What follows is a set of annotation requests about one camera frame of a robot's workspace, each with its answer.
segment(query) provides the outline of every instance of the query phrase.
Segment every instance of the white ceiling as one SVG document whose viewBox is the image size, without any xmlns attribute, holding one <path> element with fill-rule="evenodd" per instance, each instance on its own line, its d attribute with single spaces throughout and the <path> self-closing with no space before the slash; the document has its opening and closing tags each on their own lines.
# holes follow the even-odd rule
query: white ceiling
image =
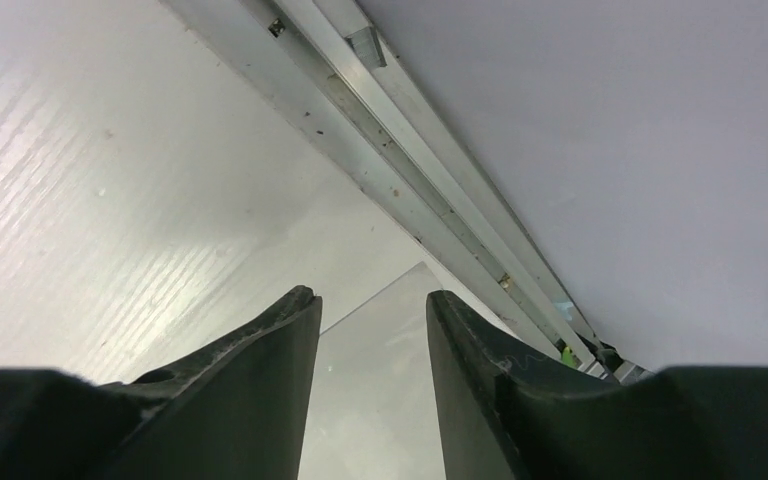
<svg viewBox="0 0 768 480">
<path fill-rule="evenodd" d="M 360 0 L 585 316 L 768 364 L 768 0 Z"/>
<path fill-rule="evenodd" d="M 130 381 L 297 284 L 327 329 L 420 262 L 469 297 L 161 4 L 0 0 L 0 366 Z"/>
</svg>

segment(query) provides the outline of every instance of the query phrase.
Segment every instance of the green object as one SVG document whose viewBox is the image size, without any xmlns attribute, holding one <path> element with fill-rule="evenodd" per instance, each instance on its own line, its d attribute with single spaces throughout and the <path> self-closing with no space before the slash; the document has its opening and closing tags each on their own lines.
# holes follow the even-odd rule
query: green object
<svg viewBox="0 0 768 480">
<path fill-rule="evenodd" d="M 572 354 L 571 348 L 564 347 L 564 351 L 561 352 L 561 363 L 572 368 L 578 366 L 578 360 L 576 360 L 575 355 Z"/>
</svg>

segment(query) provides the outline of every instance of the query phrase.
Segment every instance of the metal strip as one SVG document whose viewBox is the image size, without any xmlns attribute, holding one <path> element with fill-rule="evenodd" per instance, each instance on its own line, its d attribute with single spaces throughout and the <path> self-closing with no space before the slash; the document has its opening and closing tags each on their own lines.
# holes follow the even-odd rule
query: metal strip
<svg viewBox="0 0 768 480">
<path fill-rule="evenodd" d="M 322 11 L 312 0 L 275 1 L 413 160 L 455 213 L 504 266 L 514 283 L 525 293 L 527 301 L 522 306 L 529 317 L 538 325 L 542 324 L 541 330 L 544 332 L 547 327 L 554 329 L 572 349 L 581 365 L 589 366 L 594 357 L 581 339 Z"/>
<path fill-rule="evenodd" d="M 298 42 L 303 39 L 296 37 L 290 25 L 279 38 L 274 38 L 267 27 L 274 21 L 276 12 L 261 0 L 244 2 L 166 0 L 165 3 L 185 24 L 204 37 L 230 67 L 267 97 L 291 124 L 305 133 L 311 144 L 351 176 L 367 196 L 411 235 L 421 237 L 429 253 L 499 315 L 517 336 L 546 355 L 559 359 L 560 352 L 497 280 L 423 198 L 382 160 L 355 125 L 310 78 L 311 72 L 299 66 L 305 61 L 313 64 L 316 59 L 309 54 L 305 60 L 287 53 L 289 48 L 302 49 L 304 46 Z"/>
<path fill-rule="evenodd" d="M 340 35 L 348 35 L 372 24 L 355 0 L 314 0 L 314 3 Z M 476 206 L 484 212 L 484 216 L 511 247 L 528 273 L 570 323 L 573 330 L 594 345 L 600 346 L 599 338 L 585 321 L 561 282 L 531 242 L 525 228 L 516 219 L 516 215 L 512 213 L 492 181 L 487 178 L 479 163 L 468 149 L 455 139 L 425 99 L 422 91 L 402 68 L 399 56 L 390 48 L 385 38 L 380 39 L 380 45 L 387 68 L 371 70 L 372 76 L 425 139 L 440 162 L 472 198 Z M 514 300 L 517 300 L 516 289 L 512 289 L 511 294 Z"/>
</svg>

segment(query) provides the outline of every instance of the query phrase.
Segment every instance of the transparent acrylic sheet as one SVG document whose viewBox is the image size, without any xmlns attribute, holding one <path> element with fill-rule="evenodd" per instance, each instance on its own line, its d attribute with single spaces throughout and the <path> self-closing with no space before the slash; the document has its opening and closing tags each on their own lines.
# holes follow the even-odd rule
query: transparent acrylic sheet
<svg viewBox="0 0 768 480">
<path fill-rule="evenodd" d="M 425 326 L 440 288 L 419 264 L 322 333 L 301 480 L 445 478 Z"/>
</svg>

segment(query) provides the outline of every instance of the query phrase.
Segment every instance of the white wall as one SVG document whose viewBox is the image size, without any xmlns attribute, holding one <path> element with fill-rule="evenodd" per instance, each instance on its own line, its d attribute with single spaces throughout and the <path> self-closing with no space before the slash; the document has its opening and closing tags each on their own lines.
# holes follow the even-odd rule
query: white wall
<svg viewBox="0 0 768 480">
<path fill-rule="evenodd" d="M 604 340 L 768 364 L 768 1 L 360 3 Z"/>
<path fill-rule="evenodd" d="M 0 0 L 0 365 L 127 380 L 421 261 L 459 288 L 159 3 Z"/>
</svg>

